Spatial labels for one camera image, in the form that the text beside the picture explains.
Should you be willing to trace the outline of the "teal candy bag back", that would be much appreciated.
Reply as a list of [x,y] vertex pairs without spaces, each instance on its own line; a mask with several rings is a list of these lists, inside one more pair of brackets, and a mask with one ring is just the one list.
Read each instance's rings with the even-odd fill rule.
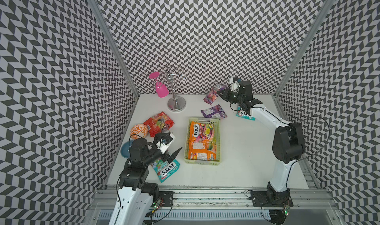
[[251,121],[255,121],[256,119],[252,116],[250,116],[249,114],[247,114],[245,111],[241,110],[241,111],[238,111],[236,113],[236,116],[238,117],[241,117],[241,118],[244,118],[244,119],[248,119],[248,120],[251,120]]

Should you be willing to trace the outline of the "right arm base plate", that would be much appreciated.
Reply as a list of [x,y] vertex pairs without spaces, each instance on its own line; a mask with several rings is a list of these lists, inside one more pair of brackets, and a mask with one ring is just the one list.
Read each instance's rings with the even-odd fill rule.
[[278,208],[285,208],[286,206],[292,208],[294,206],[289,190],[283,192],[251,191],[249,196],[255,208],[263,205]]

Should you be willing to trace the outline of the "teal candy bag front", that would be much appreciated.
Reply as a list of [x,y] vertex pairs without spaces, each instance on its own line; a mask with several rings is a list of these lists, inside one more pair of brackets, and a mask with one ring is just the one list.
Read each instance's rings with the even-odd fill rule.
[[151,166],[157,174],[159,181],[164,182],[179,170],[180,163],[176,159],[171,163],[158,159]]

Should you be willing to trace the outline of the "purple candy bag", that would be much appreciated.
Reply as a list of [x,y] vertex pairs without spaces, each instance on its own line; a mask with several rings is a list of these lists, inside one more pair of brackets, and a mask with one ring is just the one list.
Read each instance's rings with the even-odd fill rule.
[[205,118],[213,118],[213,119],[227,118],[227,114],[222,109],[220,104],[213,106],[211,108],[205,109],[205,110],[201,110],[201,113]]
[[204,97],[203,101],[209,105],[212,105],[214,101],[218,97],[218,91],[224,90],[226,88],[225,85],[221,84],[216,84],[209,92],[208,94]]

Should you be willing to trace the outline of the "light green plastic basket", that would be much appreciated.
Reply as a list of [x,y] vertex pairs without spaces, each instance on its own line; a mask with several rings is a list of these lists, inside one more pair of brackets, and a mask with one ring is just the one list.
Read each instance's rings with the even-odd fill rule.
[[[201,161],[201,160],[189,160],[188,159],[188,151],[189,151],[189,135],[190,135],[190,126],[191,122],[198,122],[198,123],[211,123],[214,125],[214,139],[213,142],[217,145],[217,159],[215,161]],[[220,140],[220,120],[219,119],[213,119],[213,118],[200,118],[200,117],[191,117],[189,119],[188,123],[188,132],[186,136],[186,143],[185,143],[185,154],[184,154],[184,160],[188,164],[200,164],[200,165],[213,165],[217,166],[221,162],[221,140]]]

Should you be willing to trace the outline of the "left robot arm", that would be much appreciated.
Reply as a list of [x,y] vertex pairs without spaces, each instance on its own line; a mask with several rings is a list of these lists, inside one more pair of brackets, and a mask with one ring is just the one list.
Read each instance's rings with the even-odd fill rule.
[[175,160],[181,149],[172,154],[167,152],[174,140],[173,133],[158,133],[153,142],[139,138],[129,144],[130,157],[117,181],[117,200],[110,225],[141,225],[146,216],[153,216],[161,206],[173,206],[173,193],[165,191],[161,197],[158,184],[146,179],[148,167],[155,161],[172,163]]

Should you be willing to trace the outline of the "teal candy bag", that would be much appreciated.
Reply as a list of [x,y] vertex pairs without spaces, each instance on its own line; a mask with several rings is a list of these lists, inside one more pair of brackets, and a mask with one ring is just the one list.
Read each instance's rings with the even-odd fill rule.
[[159,181],[164,182],[179,170],[180,163],[176,159],[171,163],[158,159],[151,166],[157,174]]
[[241,111],[238,111],[236,113],[236,116],[238,117],[241,117],[241,118],[244,118],[244,119],[248,119],[248,120],[251,120],[251,121],[255,121],[256,119],[252,116],[250,116],[249,114],[247,114],[245,111],[241,110]]

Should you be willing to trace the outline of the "pink orange candy bag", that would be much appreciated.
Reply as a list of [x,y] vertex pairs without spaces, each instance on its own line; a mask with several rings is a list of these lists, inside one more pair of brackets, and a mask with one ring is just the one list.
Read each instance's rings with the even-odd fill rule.
[[213,141],[214,130],[214,125],[211,123],[191,122],[189,141]]

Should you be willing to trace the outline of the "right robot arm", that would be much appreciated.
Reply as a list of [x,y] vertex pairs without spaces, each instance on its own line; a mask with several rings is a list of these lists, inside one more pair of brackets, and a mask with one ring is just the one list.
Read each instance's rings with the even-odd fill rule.
[[305,139],[300,123],[290,123],[270,111],[264,103],[253,97],[252,84],[232,78],[227,87],[217,91],[224,101],[236,104],[238,113],[253,117],[268,129],[274,130],[272,151],[277,161],[267,185],[266,200],[270,205],[281,205],[290,198],[289,179],[292,168],[305,153]]

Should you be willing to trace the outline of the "red candy bag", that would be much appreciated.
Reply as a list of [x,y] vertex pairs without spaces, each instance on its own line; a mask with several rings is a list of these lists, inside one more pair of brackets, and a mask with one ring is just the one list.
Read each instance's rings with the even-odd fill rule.
[[148,118],[143,124],[147,126],[150,137],[154,138],[163,129],[169,130],[174,125],[174,121],[165,112],[160,112]]

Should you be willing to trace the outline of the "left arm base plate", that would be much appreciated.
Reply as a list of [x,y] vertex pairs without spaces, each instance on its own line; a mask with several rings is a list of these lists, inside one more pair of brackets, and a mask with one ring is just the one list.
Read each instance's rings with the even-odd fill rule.
[[169,208],[174,202],[174,191],[160,191],[153,195],[153,203],[151,208]]

